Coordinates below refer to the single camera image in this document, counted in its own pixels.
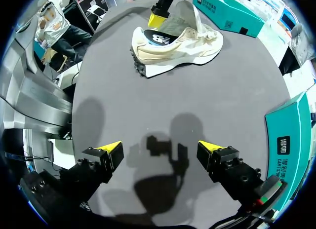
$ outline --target white shirt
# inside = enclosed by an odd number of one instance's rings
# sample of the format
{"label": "white shirt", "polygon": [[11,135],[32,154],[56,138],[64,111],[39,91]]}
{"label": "white shirt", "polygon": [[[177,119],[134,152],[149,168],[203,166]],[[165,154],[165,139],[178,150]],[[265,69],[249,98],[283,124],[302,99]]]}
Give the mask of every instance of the white shirt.
{"label": "white shirt", "polygon": [[298,23],[291,33],[290,49],[293,51],[299,65],[302,66],[307,60],[315,58],[313,41],[308,37],[301,23]]}
{"label": "white shirt", "polygon": [[46,40],[49,46],[52,46],[70,27],[69,21],[65,18],[62,8],[69,4],[70,0],[48,0],[52,6],[44,14],[46,25],[44,29],[38,27],[36,37],[39,40]]}

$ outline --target screw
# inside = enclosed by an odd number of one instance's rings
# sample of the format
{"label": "screw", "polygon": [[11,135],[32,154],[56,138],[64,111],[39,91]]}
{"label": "screw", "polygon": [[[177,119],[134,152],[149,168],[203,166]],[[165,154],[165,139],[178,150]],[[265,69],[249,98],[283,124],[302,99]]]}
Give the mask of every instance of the screw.
{"label": "screw", "polygon": [[89,163],[89,167],[91,170],[95,170],[95,163],[94,162],[90,162]]}
{"label": "screw", "polygon": [[246,182],[246,181],[248,181],[248,177],[242,176],[242,177],[241,177],[241,180],[244,181],[244,182]]}
{"label": "screw", "polygon": [[44,187],[44,185],[45,185],[45,181],[41,181],[41,182],[39,183],[39,186],[40,186],[40,187]]}
{"label": "screw", "polygon": [[232,162],[231,161],[226,162],[226,166],[227,167],[231,167],[232,166]]}
{"label": "screw", "polygon": [[78,165],[81,165],[83,160],[82,159],[78,159],[77,162],[78,162]]}
{"label": "screw", "polygon": [[38,189],[36,188],[36,186],[33,186],[33,187],[31,188],[32,193],[36,193],[37,190],[38,190]]}

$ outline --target teal box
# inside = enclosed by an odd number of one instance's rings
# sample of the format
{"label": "teal box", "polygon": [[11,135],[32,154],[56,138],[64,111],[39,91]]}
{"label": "teal box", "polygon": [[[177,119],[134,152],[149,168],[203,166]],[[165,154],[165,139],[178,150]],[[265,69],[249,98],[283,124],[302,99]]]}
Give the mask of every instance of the teal box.
{"label": "teal box", "polygon": [[264,21],[236,0],[193,0],[220,29],[256,38]]}
{"label": "teal box", "polygon": [[280,211],[300,184],[311,152],[311,113],[305,92],[266,116],[269,139],[268,177],[277,175],[288,183],[278,202]]}

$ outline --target person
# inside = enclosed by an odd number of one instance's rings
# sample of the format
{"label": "person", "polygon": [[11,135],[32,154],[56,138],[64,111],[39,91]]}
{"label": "person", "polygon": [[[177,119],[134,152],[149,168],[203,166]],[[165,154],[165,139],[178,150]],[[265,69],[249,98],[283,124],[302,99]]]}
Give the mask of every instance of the person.
{"label": "person", "polygon": [[282,75],[292,73],[307,60],[315,58],[313,41],[308,37],[301,23],[295,25],[291,35],[292,40],[279,66]]}
{"label": "person", "polygon": [[316,124],[316,113],[311,113],[312,128]]}
{"label": "person", "polygon": [[48,45],[71,61],[78,63],[82,57],[72,48],[70,41],[89,44],[92,36],[69,23],[65,18],[62,8],[69,4],[70,0],[48,0],[40,11],[39,27],[36,38],[44,39]]}

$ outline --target black cable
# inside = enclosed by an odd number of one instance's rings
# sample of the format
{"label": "black cable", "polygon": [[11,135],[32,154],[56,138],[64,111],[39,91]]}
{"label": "black cable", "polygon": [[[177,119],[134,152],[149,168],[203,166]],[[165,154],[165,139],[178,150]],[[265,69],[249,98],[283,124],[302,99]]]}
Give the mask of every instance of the black cable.
{"label": "black cable", "polygon": [[265,217],[265,216],[261,216],[260,214],[257,213],[253,213],[251,214],[252,217],[261,219],[262,221],[264,221],[265,223],[271,225],[273,223],[273,220],[271,218]]}
{"label": "black cable", "polygon": [[74,85],[73,82],[74,82],[74,78],[79,74],[79,72],[77,72],[74,76],[73,76],[73,79],[71,80],[71,85]]}
{"label": "black cable", "polygon": [[[215,223],[215,224],[214,224],[213,226],[211,226],[209,229],[221,229],[221,228],[228,227],[228,226],[230,226],[230,224],[235,223],[235,222],[237,221],[236,219],[238,219],[238,218],[243,218],[243,216],[238,215],[238,214],[235,214],[235,215],[233,215],[233,216],[230,216],[230,217],[228,217],[228,218],[225,218],[225,219],[223,219],[223,220],[221,220],[221,221]],[[227,223],[227,222],[230,222],[230,221],[232,221],[232,220],[234,220],[234,221],[231,222],[230,224],[224,225],[224,226],[222,226],[222,227],[219,228],[220,225],[222,225],[222,224],[224,224],[224,223]]]}
{"label": "black cable", "polygon": [[56,169],[55,169],[54,164],[53,164],[52,161],[51,161],[51,167],[54,169],[54,171],[60,171],[60,170],[56,170]]}
{"label": "black cable", "polygon": [[51,69],[51,66],[48,64],[48,66],[50,67],[50,72],[51,72],[51,80],[54,81],[54,77],[53,77],[53,70]]}

